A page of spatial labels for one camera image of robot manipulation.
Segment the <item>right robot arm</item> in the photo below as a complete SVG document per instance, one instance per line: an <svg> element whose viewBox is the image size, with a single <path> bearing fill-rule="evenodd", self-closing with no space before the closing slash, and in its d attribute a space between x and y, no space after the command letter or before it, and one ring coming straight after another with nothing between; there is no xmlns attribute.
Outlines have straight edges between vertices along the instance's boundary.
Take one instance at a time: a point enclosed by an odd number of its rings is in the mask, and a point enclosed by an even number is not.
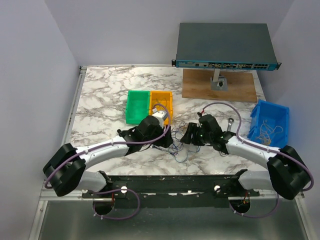
<svg viewBox="0 0 320 240"><path fill-rule="evenodd" d="M266 147L240 140L236 133L223 131L210 114L201 116L198 123L190 122L180 141L186 145L210 146L262 166L263 171L245 170L237 174L236 180L230 183L230 191L236 196L247 190L270 190L292 200L311 182L307 167L292 147Z"/></svg>

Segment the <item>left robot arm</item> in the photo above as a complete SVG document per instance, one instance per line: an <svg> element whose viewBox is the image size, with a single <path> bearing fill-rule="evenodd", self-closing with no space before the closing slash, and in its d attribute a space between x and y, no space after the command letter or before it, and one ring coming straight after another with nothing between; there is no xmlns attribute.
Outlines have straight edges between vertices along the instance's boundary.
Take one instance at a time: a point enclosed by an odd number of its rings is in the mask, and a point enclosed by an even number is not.
<svg viewBox="0 0 320 240"><path fill-rule="evenodd" d="M124 157L141 150L144 145L167 148L173 143L171 126L160 117L148 115L141 123L128 130L117 130L117 135L105 142L84 147L63 144L43 167L44 187L63 197L76 189L87 189L104 198L111 185L102 172L93 175L86 170L113 158Z"/></svg>

